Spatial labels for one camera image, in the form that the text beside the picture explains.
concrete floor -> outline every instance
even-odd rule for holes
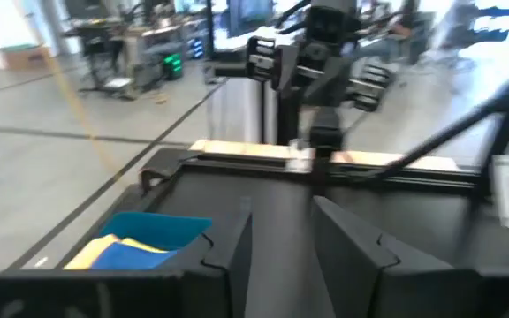
[[[456,73],[432,66],[408,70],[401,78],[407,85],[392,89],[381,110],[368,115],[347,138],[346,147],[405,153],[468,113],[509,79],[509,53],[504,55],[509,48],[481,49],[486,52],[484,58],[479,58],[476,49],[463,52],[477,57],[473,70]],[[75,60],[61,63],[65,77],[77,87],[83,67]],[[151,95],[122,102],[91,94],[82,99],[87,124],[81,125],[80,114],[69,106],[47,71],[0,71],[0,269],[20,257],[197,103],[208,91],[202,81],[201,66],[191,63],[183,79],[163,88],[169,96],[165,104],[155,104]],[[154,149],[186,147],[209,137],[256,141],[254,87],[253,81],[231,79],[170,132],[164,145]],[[350,126],[359,113],[343,110],[344,126]],[[302,130],[308,128],[310,116],[310,110],[304,111]],[[492,127],[493,121],[488,120],[435,154],[451,157],[462,166],[475,165]],[[105,141],[96,146],[87,139],[88,130]],[[153,153],[144,154],[120,181],[80,211],[75,221],[80,230],[65,235],[65,246],[136,181],[139,167]]]

